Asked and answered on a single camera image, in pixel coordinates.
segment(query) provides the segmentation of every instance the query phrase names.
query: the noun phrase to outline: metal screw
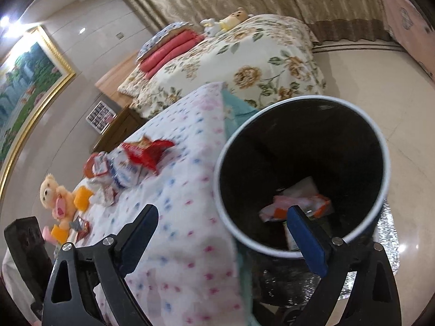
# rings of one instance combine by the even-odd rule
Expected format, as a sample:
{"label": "metal screw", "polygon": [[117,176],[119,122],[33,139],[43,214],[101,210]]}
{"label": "metal screw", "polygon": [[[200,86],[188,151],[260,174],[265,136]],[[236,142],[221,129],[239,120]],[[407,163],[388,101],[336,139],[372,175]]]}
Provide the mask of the metal screw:
{"label": "metal screw", "polygon": [[334,236],[334,237],[332,238],[332,243],[333,243],[334,245],[337,245],[337,246],[343,245],[343,239],[342,239],[342,238],[339,238],[338,236]]}
{"label": "metal screw", "polygon": [[374,243],[373,247],[375,248],[376,251],[382,251],[383,249],[382,245],[379,243]]}
{"label": "metal screw", "polygon": [[64,251],[70,251],[72,247],[73,247],[73,244],[71,244],[71,243],[66,243],[66,244],[64,244],[64,245],[62,246],[62,250],[64,250]]}
{"label": "metal screw", "polygon": [[103,239],[103,245],[109,246],[112,245],[114,242],[114,239],[111,236],[108,236],[107,238]]}

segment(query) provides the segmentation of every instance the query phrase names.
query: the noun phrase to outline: polka dot tablecloth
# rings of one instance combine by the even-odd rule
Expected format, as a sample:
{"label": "polka dot tablecloth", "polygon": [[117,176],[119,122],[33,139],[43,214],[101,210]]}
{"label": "polka dot tablecloth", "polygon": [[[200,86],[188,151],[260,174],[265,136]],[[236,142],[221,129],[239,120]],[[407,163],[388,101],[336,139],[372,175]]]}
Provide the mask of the polka dot tablecloth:
{"label": "polka dot tablecloth", "polygon": [[[213,200],[212,177],[225,143],[222,83],[190,93],[136,131],[176,146],[137,187],[111,207],[93,205],[83,215],[91,234],[76,245],[94,245],[133,222],[150,203],[159,223],[136,270],[125,278],[155,326],[244,325],[236,248]],[[100,286],[97,301],[107,322],[116,325]]]}

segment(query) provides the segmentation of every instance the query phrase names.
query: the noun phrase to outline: gold picture frame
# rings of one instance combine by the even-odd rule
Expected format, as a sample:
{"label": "gold picture frame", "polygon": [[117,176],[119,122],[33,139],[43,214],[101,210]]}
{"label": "gold picture frame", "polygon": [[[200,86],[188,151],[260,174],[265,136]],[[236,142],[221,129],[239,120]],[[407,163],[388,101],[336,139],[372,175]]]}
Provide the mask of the gold picture frame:
{"label": "gold picture frame", "polygon": [[27,31],[0,65],[0,212],[9,176],[41,116],[75,72],[41,26]]}

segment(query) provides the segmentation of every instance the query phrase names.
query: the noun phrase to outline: trash can rim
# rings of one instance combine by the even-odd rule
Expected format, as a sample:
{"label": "trash can rim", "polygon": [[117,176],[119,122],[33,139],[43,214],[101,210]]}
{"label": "trash can rim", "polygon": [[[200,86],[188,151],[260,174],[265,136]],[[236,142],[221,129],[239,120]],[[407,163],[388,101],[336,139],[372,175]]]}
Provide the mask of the trash can rim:
{"label": "trash can rim", "polygon": [[284,251],[284,250],[279,250],[279,249],[274,249],[271,247],[264,246],[264,245],[258,243],[257,241],[251,239],[246,234],[244,234],[233,223],[233,221],[231,220],[229,214],[227,213],[227,211],[223,205],[222,197],[220,195],[219,177],[220,177],[220,171],[222,169],[223,159],[225,158],[225,155],[226,155],[228,149],[230,148],[231,144],[234,142],[236,137],[244,130],[245,127],[247,127],[251,122],[256,120],[256,118],[259,118],[265,112],[268,112],[272,108],[281,106],[281,105],[288,103],[288,102],[297,102],[297,101],[301,101],[301,100],[305,100],[305,99],[327,100],[327,101],[331,101],[331,102],[335,102],[335,103],[344,105],[347,108],[353,110],[354,112],[359,114],[362,118],[364,118],[364,120],[366,120],[366,122],[373,129],[376,137],[378,138],[379,145],[381,148],[382,160],[383,160],[383,166],[384,166],[383,169],[384,170],[382,173],[382,182],[381,182],[381,188],[379,189],[378,197],[376,198],[375,203],[373,204],[373,207],[370,209],[367,216],[361,221],[361,223],[354,230],[352,230],[349,234],[347,234],[345,237],[343,237],[343,240],[345,242],[349,243],[353,239],[355,239],[357,236],[362,234],[362,232],[364,232],[368,228],[368,226],[376,219],[376,217],[378,216],[378,214],[380,213],[380,211],[382,209],[382,204],[384,202],[384,199],[387,197],[388,188],[389,188],[389,184],[390,184],[390,178],[391,178],[391,163],[390,163],[390,156],[389,156],[387,141],[385,140],[380,128],[373,121],[373,119],[367,115],[367,113],[365,111],[363,111],[358,106],[356,106],[356,105],[354,105],[346,100],[336,98],[336,97],[331,97],[328,95],[303,95],[303,96],[299,96],[299,97],[295,97],[295,98],[291,98],[291,99],[286,99],[286,100],[280,101],[278,103],[269,105],[268,107],[264,108],[263,110],[259,111],[258,113],[253,115],[251,118],[249,118],[245,123],[243,123],[231,135],[231,137],[228,139],[228,141],[223,146],[223,149],[220,152],[219,157],[217,159],[216,166],[215,166],[214,178],[213,178],[214,179],[213,180],[213,194],[214,194],[214,198],[215,198],[217,212],[219,214],[220,219],[227,227],[227,229],[231,232],[231,234],[238,241],[240,241],[241,243],[248,246],[249,248],[251,248],[257,252],[260,252],[262,254],[266,254],[266,255],[274,256],[274,257],[285,258],[285,259],[302,259],[303,256],[300,252]]}

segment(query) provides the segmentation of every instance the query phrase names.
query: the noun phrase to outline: wooden headboard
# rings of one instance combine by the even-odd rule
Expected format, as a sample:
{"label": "wooden headboard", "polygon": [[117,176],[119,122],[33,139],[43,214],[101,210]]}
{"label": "wooden headboard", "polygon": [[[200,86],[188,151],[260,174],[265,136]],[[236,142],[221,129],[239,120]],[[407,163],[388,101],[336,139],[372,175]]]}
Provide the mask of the wooden headboard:
{"label": "wooden headboard", "polygon": [[118,87],[132,73],[136,67],[136,58],[139,51],[135,51],[118,65],[112,67],[103,77],[101,77],[95,86],[111,100],[118,103],[121,108],[130,105],[132,97],[118,92]]}

